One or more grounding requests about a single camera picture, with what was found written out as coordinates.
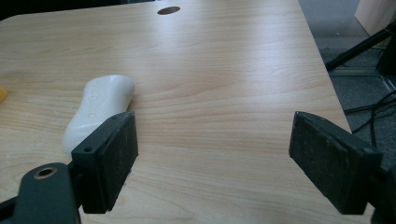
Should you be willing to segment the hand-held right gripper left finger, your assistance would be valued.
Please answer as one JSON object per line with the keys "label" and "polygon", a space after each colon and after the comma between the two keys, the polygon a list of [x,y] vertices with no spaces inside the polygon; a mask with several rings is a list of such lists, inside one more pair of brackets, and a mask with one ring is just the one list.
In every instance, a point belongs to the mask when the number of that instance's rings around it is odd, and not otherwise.
{"label": "hand-held right gripper left finger", "polygon": [[134,111],[104,121],[71,155],[78,204],[87,214],[111,211],[138,156]]}

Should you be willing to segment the light wooden cabinet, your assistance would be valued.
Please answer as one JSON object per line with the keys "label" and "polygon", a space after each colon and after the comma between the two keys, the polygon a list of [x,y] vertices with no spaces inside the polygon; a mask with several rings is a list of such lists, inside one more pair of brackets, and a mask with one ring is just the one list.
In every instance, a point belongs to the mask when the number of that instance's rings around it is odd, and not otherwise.
{"label": "light wooden cabinet", "polygon": [[355,18],[368,35],[374,35],[396,20],[396,0],[360,0]]}

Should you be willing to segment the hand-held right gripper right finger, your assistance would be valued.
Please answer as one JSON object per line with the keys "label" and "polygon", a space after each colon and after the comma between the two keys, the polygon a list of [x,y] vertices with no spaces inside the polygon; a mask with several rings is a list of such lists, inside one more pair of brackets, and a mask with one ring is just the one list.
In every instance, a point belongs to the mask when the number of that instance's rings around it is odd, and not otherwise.
{"label": "hand-held right gripper right finger", "polygon": [[290,157],[343,215],[361,215],[369,201],[370,177],[382,154],[320,116],[294,114]]}

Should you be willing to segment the white plastic bottle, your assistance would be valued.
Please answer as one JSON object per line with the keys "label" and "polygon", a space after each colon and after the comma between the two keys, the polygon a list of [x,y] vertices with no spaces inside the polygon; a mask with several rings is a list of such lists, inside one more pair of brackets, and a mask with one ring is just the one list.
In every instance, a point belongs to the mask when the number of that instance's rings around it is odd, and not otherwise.
{"label": "white plastic bottle", "polygon": [[133,99],[134,81],[122,75],[90,80],[83,91],[76,114],[67,125],[62,149],[66,155],[108,118],[125,112]]}

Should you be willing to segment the metal floor rail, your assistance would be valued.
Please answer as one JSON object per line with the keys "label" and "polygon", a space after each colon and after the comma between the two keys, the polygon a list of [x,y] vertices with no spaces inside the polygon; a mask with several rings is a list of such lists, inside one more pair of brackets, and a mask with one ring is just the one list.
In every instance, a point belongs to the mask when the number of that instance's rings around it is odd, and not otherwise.
{"label": "metal floor rail", "polygon": [[331,77],[378,77],[389,91],[396,91],[396,80],[379,74],[373,68],[341,67],[329,71]]}

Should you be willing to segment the black stand leg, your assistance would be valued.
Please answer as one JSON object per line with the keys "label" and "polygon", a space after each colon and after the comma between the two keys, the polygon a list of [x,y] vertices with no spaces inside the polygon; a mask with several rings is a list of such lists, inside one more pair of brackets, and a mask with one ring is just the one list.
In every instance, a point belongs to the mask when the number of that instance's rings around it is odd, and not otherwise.
{"label": "black stand leg", "polygon": [[335,68],[343,65],[344,63],[352,60],[364,51],[370,49],[374,45],[386,40],[387,38],[396,34],[396,21],[391,22],[384,29],[378,31],[374,35],[366,38],[355,47],[339,54],[336,58],[325,63],[325,67],[328,71],[332,71]]}

